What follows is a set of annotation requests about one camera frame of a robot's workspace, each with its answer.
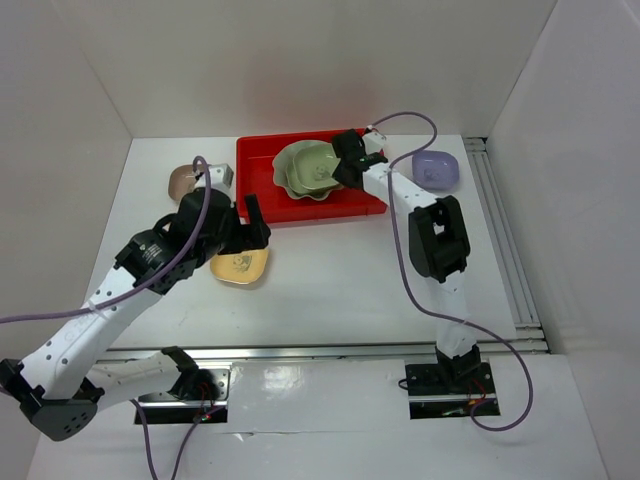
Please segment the yellow square panda plate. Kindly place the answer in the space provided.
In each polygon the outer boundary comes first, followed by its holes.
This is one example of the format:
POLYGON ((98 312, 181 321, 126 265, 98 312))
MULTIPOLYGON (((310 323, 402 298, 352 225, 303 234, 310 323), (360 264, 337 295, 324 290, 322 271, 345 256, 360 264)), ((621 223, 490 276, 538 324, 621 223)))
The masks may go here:
POLYGON ((250 285, 266 271, 269 249, 249 250, 236 254, 215 255, 209 262, 213 276, 224 283, 250 285))

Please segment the green square plate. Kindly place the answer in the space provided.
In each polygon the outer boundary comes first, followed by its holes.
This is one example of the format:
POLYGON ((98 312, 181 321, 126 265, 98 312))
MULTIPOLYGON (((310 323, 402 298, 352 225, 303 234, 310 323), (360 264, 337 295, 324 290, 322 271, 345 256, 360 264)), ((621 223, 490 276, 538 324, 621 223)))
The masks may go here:
POLYGON ((294 155, 293 169, 302 187, 310 191, 327 190, 337 187, 333 178, 340 160, 328 143, 303 148, 294 155))

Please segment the large green scalloped bowl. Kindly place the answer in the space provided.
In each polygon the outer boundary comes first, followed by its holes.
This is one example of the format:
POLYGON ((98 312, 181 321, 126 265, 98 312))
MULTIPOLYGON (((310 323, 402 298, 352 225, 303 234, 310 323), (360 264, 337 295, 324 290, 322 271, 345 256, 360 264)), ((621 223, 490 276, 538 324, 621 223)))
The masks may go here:
POLYGON ((327 142, 318 140, 303 140, 294 142, 286 146, 274 158, 272 162, 272 166, 274 168, 273 183, 276 186, 283 188, 291 199, 301 200, 303 198, 310 198, 315 201, 323 201, 326 200, 332 192, 339 191, 343 188, 342 185, 338 184, 337 187, 331 189, 310 191, 302 187, 297 180, 296 174, 293 169, 294 155, 303 148, 322 143, 327 142))

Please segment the purple square panda plate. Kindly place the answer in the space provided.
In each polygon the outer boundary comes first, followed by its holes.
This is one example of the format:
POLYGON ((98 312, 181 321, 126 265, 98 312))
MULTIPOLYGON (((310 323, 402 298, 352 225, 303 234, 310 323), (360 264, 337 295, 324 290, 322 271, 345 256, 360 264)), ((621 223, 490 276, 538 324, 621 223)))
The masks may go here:
POLYGON ((444 151, 424 150, 412 156, 412 177, 425 190, 449 191, 460 179, 458 160, 444 151))

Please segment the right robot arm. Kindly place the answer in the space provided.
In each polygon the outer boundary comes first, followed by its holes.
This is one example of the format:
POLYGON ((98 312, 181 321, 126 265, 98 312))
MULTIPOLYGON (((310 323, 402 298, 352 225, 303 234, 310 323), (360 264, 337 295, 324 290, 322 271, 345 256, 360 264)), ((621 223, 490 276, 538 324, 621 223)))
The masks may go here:
POLYGON ((436 379, 448 392, 460 391, 481 365, 476 336, 468 323, 464 271, 471 252, 459 201, 438 197, 390 167, 381 153, 384 137, 373 129, 361 135, 350 129, 334 135, 338 158, 332 177, 361 190, 392 211, 395 247, 400 263, 426 283, 436 327, 436 379))

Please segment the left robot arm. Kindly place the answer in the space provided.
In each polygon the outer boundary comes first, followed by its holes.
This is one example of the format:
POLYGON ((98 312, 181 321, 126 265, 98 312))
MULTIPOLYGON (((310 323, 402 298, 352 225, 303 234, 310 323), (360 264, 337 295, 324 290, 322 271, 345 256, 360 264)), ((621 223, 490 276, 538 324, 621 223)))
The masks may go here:
POLYGON ((63 441, 116 404, 159 392, 192 399, 212 377, 182 348, 107 366, 99 359, 145 311, 216 254, 267 247, 270 229, 256 195, 244 198, 248 221, 223 192, 200 187, 177 212, 134 235, 86 302, 27 357, 1 362, 1 385, 42 434, 63 441))

